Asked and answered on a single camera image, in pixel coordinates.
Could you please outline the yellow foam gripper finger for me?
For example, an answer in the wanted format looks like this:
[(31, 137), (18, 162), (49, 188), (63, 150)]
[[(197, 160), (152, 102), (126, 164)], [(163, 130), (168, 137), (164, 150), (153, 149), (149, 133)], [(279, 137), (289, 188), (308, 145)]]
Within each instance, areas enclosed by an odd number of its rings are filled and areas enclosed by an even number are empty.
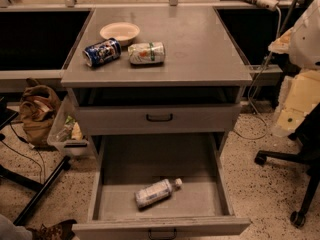
[(286, 76), (281, 84), (271, 133), (287, 137), (294, 133), (306, 116), (320, 103), (320, 72), (302, 70)]

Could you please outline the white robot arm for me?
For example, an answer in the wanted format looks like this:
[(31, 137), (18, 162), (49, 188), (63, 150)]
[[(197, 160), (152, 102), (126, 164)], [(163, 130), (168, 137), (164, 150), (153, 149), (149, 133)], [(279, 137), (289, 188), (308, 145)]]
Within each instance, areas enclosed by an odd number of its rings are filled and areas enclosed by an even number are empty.
[(320, 0), (313, 0), (294, 26), (273, 41), (268, 49), (288, 54), (301, 71), (286, 76), (281, 84), (273, 135), (292, 134), (320, 103)]

